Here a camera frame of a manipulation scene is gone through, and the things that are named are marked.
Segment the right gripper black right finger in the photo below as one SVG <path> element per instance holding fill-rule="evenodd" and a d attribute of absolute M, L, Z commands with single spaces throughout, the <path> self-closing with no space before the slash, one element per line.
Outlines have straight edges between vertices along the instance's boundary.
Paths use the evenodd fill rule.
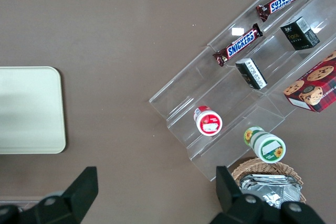
<path fill-rule="evenodd" d="M 283 223 L 279 209 L 243 194 L 225 166 L 216 167 L 216 194 L 222 211 L 211 223 Z"/>

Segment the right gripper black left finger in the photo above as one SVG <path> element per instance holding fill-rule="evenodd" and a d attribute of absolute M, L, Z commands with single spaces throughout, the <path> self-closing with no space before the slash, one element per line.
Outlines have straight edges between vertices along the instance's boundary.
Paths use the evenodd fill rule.
<path fill-rule="evenodd" d="M 86 167 L 61 195 L 46 197 L 20 213 L 19 222 L 81 223 L 97 195 L 97 168 Z"/>

